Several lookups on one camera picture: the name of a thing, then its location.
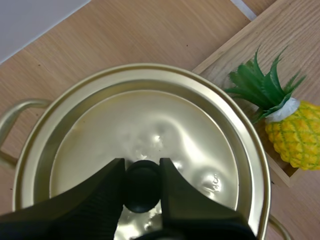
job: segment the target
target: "pineapple crown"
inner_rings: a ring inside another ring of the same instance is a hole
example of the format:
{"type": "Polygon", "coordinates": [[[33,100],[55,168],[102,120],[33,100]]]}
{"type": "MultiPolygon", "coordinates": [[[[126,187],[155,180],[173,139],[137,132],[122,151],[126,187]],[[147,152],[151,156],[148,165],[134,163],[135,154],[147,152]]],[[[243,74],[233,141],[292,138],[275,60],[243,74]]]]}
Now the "pineapple crown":
{"type": "Polygon", "coordinates": [[[263,74],[258,64],[259,48],[255,52],[253,60],[241,64],[236,71],[229,73],[229,78],[235,86],[227,88],[225,91],[233,94],[233,98],[244,99],[259,107],[252,119],[253,123],[281,109],[289,100],[293,91],[306,78],[306,76],[303,76],[295,82],[300,73],[298,71],[283,88],[281,87],[277,65],[281,61],[280,56],[284,50],[274,59],[267,74],[263,74]]]}

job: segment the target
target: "toy pineapple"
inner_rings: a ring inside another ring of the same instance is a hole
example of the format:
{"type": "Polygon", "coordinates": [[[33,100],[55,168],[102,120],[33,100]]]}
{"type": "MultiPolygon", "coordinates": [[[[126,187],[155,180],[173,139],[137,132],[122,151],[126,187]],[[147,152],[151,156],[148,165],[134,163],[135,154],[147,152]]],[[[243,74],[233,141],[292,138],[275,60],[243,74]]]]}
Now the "toy pineapple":
{"type": "Polygon", "coordinates": [[[291,97],[305,79],[295,82],[299,72],[281,88],[277,65],[280,55],[273,61],[270,71],[263,74],[258,65],[258,51],[254,59],[241,64],[229,74],[235,87],[227,93],[247,100],[259,107],[253,122],[266,118],[265,130],[274,149],[283,161],[303,170],[320,169],[320,107],[291,97]]]}

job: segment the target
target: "metal lid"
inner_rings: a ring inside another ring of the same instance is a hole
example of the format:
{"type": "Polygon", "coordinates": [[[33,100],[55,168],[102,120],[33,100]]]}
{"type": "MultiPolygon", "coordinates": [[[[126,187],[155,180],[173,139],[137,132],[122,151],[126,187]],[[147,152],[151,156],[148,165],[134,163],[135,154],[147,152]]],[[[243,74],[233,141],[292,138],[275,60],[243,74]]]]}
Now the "metal lid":
{"type": "MultiPolygon", "coordinates": [[[[17,168],[14,208],[56,196],[114,158],[171,158],[201,193],[235,209],[263,237],[270,179],[263,147],[240,108],[189,71],[131,64],[99,72],[57,99],[30,134],[17,168]]],[[[116,239],[161,227],[161,207],[123,210],[116,239]]]]}

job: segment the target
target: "wooden table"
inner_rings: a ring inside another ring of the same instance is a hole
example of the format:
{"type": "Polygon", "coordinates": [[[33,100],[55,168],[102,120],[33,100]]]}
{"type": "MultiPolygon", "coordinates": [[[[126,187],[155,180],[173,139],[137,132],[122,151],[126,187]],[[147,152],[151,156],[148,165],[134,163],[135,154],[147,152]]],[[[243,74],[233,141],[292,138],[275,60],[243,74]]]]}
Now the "wooden table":
{"type": "MultiPolygon", "coordinates": [[[[256,15],[275,2],[243,1],[256,15]]],[[[0,113],[20,99],[53,100],[116,65],[150,62],[192,70],[249,22],[230,0],[92,0],[0,66],[0,113]]],[[[40,113],[25,111],[2,149],[17,157],[40,113]]],[[[0,166],[0,214],[11,210],[14,174],[0,166]]],[[[281,194],[276,190],[272,197],[277,211],[281,194]]]]}

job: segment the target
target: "gold metal handle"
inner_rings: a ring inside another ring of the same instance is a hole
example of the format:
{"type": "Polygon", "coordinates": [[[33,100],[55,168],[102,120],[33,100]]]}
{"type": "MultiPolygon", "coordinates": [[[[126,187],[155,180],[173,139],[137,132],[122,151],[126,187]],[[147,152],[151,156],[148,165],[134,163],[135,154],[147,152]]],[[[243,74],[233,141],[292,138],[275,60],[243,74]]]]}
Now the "gold metal handle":
{"type": "MultiPolygon", "coordinates": [[[[0,117],[0,148],[22,111],[28,108],[46,108],[50,103],[49,100],[32,98],[21,100],[7,109],[0,117]]],[[[15,168],[17,161],[13,156],[0,150],[0,164],[15,168]]]]}
{"type": "Polygon", "coordinates": [[[292,240],[288,230],[274,216],[269,216],[269,223],[282,235],[284,240],[292,240]]]}

